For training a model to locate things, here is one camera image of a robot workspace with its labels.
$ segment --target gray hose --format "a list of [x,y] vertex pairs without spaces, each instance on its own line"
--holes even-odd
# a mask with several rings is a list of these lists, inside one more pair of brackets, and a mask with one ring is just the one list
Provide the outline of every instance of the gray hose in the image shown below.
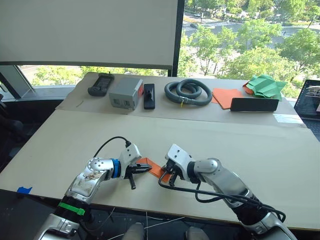
[[[172,89],[176,88],[176,94],[171,92]],[[181,89],[187,89],[191,91],[191,93],[182,92]],[[206,92],[207,99],[206,100],[195,100],[195,98],[201,95],[201,88]],[[195,79],[185,79],[183,81],[173,81],[169,82],[164,87],[164,92],[166,97],[175,103],[183,103],[197,106],[204,106],[211,102],[212,100],[212,92],[211,90],[204,85],[202,82],[197,81]]]

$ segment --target projector screen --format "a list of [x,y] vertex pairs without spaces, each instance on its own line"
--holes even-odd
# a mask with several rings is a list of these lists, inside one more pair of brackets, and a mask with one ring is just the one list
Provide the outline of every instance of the projector screen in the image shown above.
[[0,0],[0,64],[172,66],[177,4],[178,0]]

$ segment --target table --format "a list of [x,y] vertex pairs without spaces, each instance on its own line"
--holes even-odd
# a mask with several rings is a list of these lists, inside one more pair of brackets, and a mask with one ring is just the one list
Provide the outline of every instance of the table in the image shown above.
[[[112,107],[109,95],[104,97],[92,97],[88,94],[87,89],[91,87],[98,78],[98,73],[89,72],[80,81],[75,89],[67,96],[67,98],[56,108],[58,110],[81,111],[91,113],[109,113],[109,114],[125,114],[130,116],[167,118],[167,119],[184,119],[222,123],[240,123],[240,124],[258,124],[272,125],[283,127],[303,127],[302,120],[297,115],[295,109],[283,97],[279,102],[276,115],[289,115],[297,117],[299,121],[293,123],[278,122],[272,112],[232,112],[229,109],[223,110],[219,104],[210,103],[199,107],[193,105],[183,105],[171,102],[165,96],[165,85],[173,81],[181,81],[184,78],[179,77],[159,77],[159,76],[128,76],[125,74],[115,74],[115,82],[110,86],[110,91],[117,85],[117,82],[123,78],[141,78],[144,84],[155,83],[155,109],[145,110],[143,104],[134,110]],[[205,79],[200,78],[210,89],[238,89],[246,98],[251,98],[252,95],[247,94],[242,86],[247,81],[231,80],[231,79]],[[201,97],[207,98],[206,93],[202,91]]]
[[[196,160],[215,157],[236,172],[264,203],[287,214],[286,225],[320,229],[320,144],[303,127],[196,121],[56,110],[0,173],[0,188],[61,198],[74,177],[107,139],[124,136],[159,165],[172,143]],[[119,156],[121,140],[100,157]],[[237,222],[223,201],[198,203],[194,195],[161,188],[150,173],[101,184],[94,204]],[[185,181],[177,186],[196,188]],[[212,188],[202,184],[204,190]]]

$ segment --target blue tape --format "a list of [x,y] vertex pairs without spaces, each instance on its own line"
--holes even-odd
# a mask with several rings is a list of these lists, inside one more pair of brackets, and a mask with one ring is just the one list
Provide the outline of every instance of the blue tape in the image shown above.
[[119,169],[119,160],[118,159],[112,159],[113,165],[114,165],[114,172],[112,178],[115,179],[118,176],[118,169]]
[[32,187],[25,188],[25,187],[21,186],[21,187],[18,188],[18,190],[16,192],[20,193],[20,194],[29,194],[31,189],[32,189]]

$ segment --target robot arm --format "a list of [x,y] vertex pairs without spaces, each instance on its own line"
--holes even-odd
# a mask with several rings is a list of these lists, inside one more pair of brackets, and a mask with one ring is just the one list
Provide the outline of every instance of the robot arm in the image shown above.
[[[165,158],[167,164],[164,169],[172,174],[169,181],[171,189],[174,189],[177,176],[194,184],[207,183],[213,186],[216,193],[233,197],[223,200],[237,215],[244,228],[258,239],[297,240],[283,222],[268,210],[269,206],[259,207],[262,203],[258,198],[234,172],[224,168],[218,159],[195,161],[176,144],[171,146]],[[245,200],[248,198],[258,202],[258,205],[248,203]]]
[[73,237],[80,221],[88,218],[89,206],[102,181],[111,178],[129,179],[131,189],[136,188],[133,174],[151,169],[148,164],[136,164],[140,158],[140,152],[134,144],[123,150],[119,159],[91,158],[84,171],[68,187],[55,212],[48,216],[34,240],[65,240]]

